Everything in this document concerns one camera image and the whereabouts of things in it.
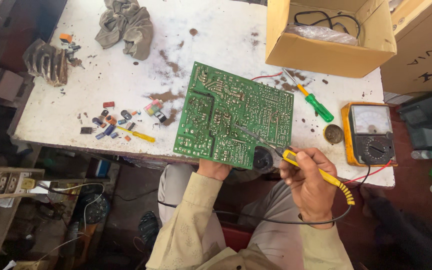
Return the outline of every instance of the yellow soldering iron handle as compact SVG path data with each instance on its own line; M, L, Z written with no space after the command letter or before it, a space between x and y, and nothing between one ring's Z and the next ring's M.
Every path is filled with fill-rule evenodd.
M294 166L299 167L298 163L296 162L296 153L286 149L283 152L283 159L291 164L293 164ZM346 196L346 202L348 205L354 205L354 198L353 198L353 194L351 194L351 191L345 186L345 184L343 184L341 181L339 181L338 179L336 179L336 177L328 174L327 172L325 172L322 169L319 169L319 172L322 175L322 178L327 181L330 184L335 185L336 187L339 187L339 189L341 189L341 191L344 193L344 195Z
M139 132L137 132L137 131L133 131L132 132L132 135L133 136L136 136L136 137L139 137L139 138L141 138L141 139L143 139L143 140L146 140L146 141L148 141L148 142L152 142L152 143L154 143L155 142L155 138L153 138L153 137L150 137L150 136L148 136L148 135L144 135L143 133L139 133Z

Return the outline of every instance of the solder side of circuit board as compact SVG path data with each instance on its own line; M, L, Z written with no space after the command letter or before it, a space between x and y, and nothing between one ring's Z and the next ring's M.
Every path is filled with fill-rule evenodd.
M294 95L195 62L177 129L174 152L252 169L255 147L291 142Z

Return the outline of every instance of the open cardboard box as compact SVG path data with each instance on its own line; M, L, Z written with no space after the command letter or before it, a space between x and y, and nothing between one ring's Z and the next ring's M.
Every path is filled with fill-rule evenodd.
M361 25L359 46L308 39L285 33L294 15L303 11L324 11L330 17L346 14ZM298 22L312 24L320 13L299 15ZM338 17L356 36L358 27L350 18ZM317 26L327 27L327 21ZM342 31L339 26L334 30ZM387 0L268 0L266 64L344 77L361 78L396 55L391 14Z

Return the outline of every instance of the man's right hand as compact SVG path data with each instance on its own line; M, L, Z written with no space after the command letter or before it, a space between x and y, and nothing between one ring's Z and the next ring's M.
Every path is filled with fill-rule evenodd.
M331 207L336 193L335 185L325 181L319 169L336 177L336 166L317 148L299 149L297 153L299 167L283 160L279 164L281 178L291 188L294 203L299 207L305 222L323 222L333 218ZM318 229L328 229L332 223L312 225Z

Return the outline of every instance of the gray trousers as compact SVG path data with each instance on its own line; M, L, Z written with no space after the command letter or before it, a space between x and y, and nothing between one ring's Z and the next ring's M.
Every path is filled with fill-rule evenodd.
M167 204L180 204L195 170L188 164L167 165L159 181L158 200ZM159 204L159 217L166 224L175 208ZM243 207L242 213L281 221L298 221L299 208L293 201L291 190L284 181L279 181L264 197ZM303 246L299 226L260 221L240 217L238 224L256 227L249 245L257 244L264 255L281 269L303 269ZM211 215L202 238L206 252L213 243L226 248L223 231L215 213Z

